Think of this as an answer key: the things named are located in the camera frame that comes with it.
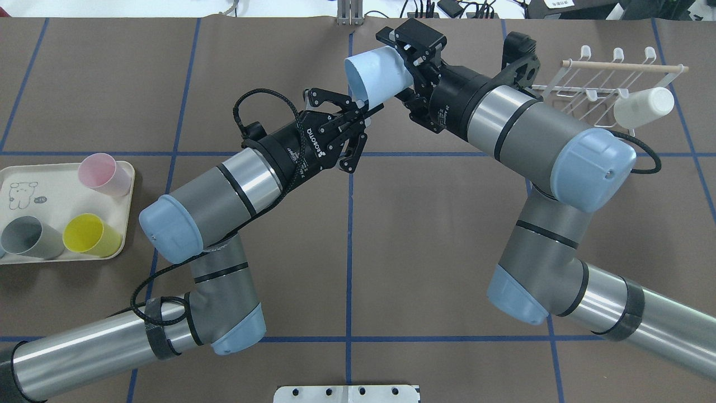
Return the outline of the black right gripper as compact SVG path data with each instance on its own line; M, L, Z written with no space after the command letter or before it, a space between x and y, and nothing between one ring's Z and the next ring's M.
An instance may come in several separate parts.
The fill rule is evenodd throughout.
M412 88L396 95L410 120L435 133L445 129L467 137L473 110L490 91L491 78L444 62L446 36L415 18L396 29L386 26L375 36L397 51L399 66L412 77Z

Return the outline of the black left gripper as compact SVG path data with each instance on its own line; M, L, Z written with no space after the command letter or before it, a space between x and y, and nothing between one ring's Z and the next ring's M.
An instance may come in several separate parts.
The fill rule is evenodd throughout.
M304 92L307 109L299 113L296 123L289 123L264 136L263 155L274 164L277 174L293 174L299 153L304 151L302 174L317 174L337 166L353 173L365 148L366 118L384 108L383 103L370 108L348 95L311 88Z

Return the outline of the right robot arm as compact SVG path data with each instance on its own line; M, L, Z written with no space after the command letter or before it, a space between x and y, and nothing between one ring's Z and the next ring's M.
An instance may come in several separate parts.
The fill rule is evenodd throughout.
M713 316L576 257L594 212L632 173L637 154L532 92L540 69L534 39L509 33L494 77L447 64L446 36L415 18L376 39L412 79L397 92L410 120L451 132L531 183L488 287L491 303L534 326L549 315L569 318L714 379Z

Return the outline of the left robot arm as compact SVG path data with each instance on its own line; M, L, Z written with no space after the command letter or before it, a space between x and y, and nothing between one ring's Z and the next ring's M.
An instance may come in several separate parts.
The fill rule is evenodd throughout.
M355 171L368 120L383 108L320 88L303 99L299 111L274 90L241 95L232 110L241 151L140 213L169 267L122 311L3 350L3 402L44 402L198 346L227 355L261 341L266 324L238 232L318 173Z

